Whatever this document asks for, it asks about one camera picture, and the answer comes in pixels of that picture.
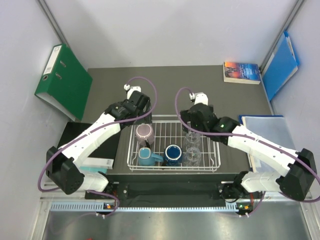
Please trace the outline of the clear faceted glass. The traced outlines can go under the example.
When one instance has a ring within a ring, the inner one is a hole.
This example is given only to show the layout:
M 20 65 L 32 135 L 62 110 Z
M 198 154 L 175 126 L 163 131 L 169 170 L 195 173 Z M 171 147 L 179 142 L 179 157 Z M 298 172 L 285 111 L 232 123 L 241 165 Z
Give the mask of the clear faceted glass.
M 189 148 L 199 148 L 201 143 L 201 135 L 196 132 L 189 131 L 183 140 L 183 150 L 186 151 Z
M 199 167 L 201 157 L 201 151 L 197 147 L 190 147 L 183 156 L 183 164 L 187 167 Z

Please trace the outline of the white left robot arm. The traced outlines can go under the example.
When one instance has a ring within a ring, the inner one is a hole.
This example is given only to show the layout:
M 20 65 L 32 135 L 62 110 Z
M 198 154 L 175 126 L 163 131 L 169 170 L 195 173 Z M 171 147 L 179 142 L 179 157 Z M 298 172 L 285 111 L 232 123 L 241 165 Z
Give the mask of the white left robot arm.
M 109 198 L 114 187 L 102 172 L 81 170 L 85 160 L 106 140 L 138 120 L 151 120 L 151 100 L 138 90 L 130 90 L 127 99 L 111 104 L 99 118 L 75 139 L 60 148 L 47 151 L 46 175 L 65 194 L 96 191 Z

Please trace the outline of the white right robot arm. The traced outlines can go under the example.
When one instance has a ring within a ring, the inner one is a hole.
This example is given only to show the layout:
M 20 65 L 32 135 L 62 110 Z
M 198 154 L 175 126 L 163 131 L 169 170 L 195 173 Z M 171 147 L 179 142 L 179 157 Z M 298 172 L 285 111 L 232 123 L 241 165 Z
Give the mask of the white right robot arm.
M 273 169 L 272 172 L 240 172 L 231 184 L 223 187 L 223 197 L 245 198 L 254 192 L 279 192 L 294 201 L 306 202 L 313 181 L 320 179 L 311 151 L 275 144 L 228 116 L 217 117 L 211 105 L 197 103 L 177 115 L 184 130 L 243 151 Z

